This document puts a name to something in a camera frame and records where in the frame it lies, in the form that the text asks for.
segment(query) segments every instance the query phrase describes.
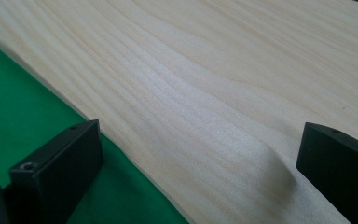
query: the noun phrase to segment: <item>wooden board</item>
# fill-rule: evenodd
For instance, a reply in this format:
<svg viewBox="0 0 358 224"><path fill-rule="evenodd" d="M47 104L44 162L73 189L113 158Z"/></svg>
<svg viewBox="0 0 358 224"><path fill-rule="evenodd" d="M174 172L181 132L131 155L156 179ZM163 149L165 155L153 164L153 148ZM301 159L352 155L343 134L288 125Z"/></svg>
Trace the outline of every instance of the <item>wooden board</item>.
<svg viewBox="0 0 358 224"><path fill-rule="evenodd" d="M358 138L358 3L0 1L0 48L187 220L346 222L295 164L306 121Z"/></svg>

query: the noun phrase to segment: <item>light wood surface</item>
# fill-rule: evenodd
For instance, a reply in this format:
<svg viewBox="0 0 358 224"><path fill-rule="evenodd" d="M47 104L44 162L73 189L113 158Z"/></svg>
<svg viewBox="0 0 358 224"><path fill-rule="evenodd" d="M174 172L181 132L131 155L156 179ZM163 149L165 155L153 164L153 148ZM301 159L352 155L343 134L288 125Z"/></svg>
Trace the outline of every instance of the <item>light wood surface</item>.
<svg viewBox="0 0 358 224"><path fill-rule="evenodd" d="M190 222L347 222L295 165L306 121L358 138L358 3L0 1L0 48Z"/></svg>

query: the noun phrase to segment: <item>wood grain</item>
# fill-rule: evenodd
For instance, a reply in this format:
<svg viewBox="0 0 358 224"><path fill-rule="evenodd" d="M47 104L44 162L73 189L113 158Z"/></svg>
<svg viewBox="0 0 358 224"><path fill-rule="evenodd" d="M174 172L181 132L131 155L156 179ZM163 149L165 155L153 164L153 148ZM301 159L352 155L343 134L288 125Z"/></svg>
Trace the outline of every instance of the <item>wood grain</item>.
<svg viewBox="0 0 358 224"><path fill-rule="evenodd" d="M358 138L358 3L0 1L0 48L190 222L347 222L295 164L306 121Z"/></svg>

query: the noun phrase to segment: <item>green mat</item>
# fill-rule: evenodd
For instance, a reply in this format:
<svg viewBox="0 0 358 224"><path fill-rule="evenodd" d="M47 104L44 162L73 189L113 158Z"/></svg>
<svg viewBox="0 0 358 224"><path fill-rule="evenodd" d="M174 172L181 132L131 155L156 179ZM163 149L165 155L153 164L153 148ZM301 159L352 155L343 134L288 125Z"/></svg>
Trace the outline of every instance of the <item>green mat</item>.
<svg viewBox="0 0 358 224"><path fill-rule="evenodd" d="M8 169L63 129L84 121L0 50L0 185ZM105 136L104 166L68 223L186 223Z"/></svg>

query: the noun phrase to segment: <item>green cloth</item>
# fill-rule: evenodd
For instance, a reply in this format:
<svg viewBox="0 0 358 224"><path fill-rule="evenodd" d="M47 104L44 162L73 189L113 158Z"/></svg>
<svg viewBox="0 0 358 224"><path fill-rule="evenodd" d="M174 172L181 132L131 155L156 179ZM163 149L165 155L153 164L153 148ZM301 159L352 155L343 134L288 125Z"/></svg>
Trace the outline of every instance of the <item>green cloth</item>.
<svg viewBox="0 0 358 224"><path fill-rule="evenodd" d="M0 50L0 185L8 169L63 129L83 122L66 103ZM105 136L104 165L68 223L186 223Z"/></svg>

